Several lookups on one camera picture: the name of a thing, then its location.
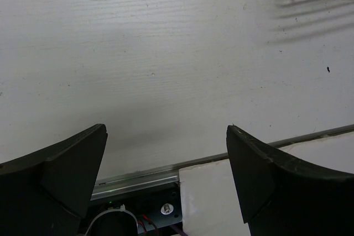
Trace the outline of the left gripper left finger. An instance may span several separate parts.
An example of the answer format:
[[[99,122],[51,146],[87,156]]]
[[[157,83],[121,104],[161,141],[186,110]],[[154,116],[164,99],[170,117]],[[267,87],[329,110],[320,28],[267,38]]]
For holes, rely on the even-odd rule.
[[[1,164],[1,235],[76,235],[107,141],[104,124]]]

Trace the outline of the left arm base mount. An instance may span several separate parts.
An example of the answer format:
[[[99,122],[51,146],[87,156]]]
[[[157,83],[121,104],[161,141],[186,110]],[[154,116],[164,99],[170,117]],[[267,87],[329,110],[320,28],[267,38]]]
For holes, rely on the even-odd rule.
[[[185,235],[180,186],[155,186],[91,201],[78,235]]]

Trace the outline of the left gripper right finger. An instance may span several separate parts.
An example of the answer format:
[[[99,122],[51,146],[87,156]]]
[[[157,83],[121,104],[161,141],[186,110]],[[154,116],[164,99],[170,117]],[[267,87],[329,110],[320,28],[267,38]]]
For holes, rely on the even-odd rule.
[[[252,235],[353,234],[353,174],[299,159],[235,125],[226,144]]]

